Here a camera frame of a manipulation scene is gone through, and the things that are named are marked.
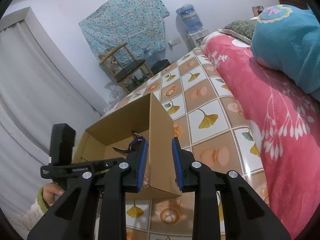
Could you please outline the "left forearm fluffy sleeve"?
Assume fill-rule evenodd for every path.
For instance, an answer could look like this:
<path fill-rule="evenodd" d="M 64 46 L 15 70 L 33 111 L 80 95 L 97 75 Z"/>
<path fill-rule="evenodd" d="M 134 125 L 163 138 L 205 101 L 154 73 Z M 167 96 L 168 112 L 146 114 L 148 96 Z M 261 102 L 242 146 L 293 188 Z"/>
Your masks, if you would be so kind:
<path fill-rule="evenodd" d="M 31 206 L 30 210 L 21 218 L 22 225 L 27 231 L 30 231 L 51 207 L 49 201 L 50 197 L 47 197 L 47 190 L 44 186 L 39 189 L 35 203 Z"/>

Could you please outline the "left hand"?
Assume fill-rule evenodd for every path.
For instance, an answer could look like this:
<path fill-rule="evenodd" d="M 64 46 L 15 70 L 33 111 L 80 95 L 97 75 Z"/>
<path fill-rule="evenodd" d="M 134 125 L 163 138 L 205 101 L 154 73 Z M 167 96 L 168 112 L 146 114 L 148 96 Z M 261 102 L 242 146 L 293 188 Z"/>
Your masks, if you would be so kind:
<path fill-rule="evenodd" d="M 44 203 L 48 207 L 51 207 L 55 203 L 55 197 L 62 196 L 64 192 L 65 191 L 57 183 L 52 182 L 44 185 L 42 192 Z"/>

